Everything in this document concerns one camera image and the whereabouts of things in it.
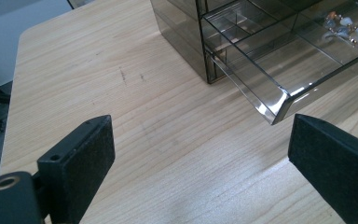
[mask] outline wooden tabletop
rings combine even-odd
[[[299,111],[358,137],[358,76]],[[110,114],[117,158],[83,223],[341,223],[224,78],[208,85],[161,36],[146,0],[95,1],[27,30],[1,175]]]

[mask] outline transparent drawer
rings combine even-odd
[[[215,64],[275,124],[358,74],[358,2],[234,1],[203,15]]]

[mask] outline wood grain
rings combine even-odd
[[[358,137],[358,77],[300,113]],[[149,1],[95,1],[20,40],[1,174],[86,119],[113,117],[117,160],[83,223],[341,223],[225,78],[208,85],[160,35]]]

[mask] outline wooden table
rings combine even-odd
[[[358,77],[300,113],[358,137]],[[95,1],[20,40],[1,174],[110,114],[117,159],[83,223],[340,223],[287,160],[293,116],[269,126],[225,78],[204,83],[149,1]]]

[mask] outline smoky transparent cabinet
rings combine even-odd
[[[229,77],[270,124],[358,75],[358,1],[151,0],[207,81]]]

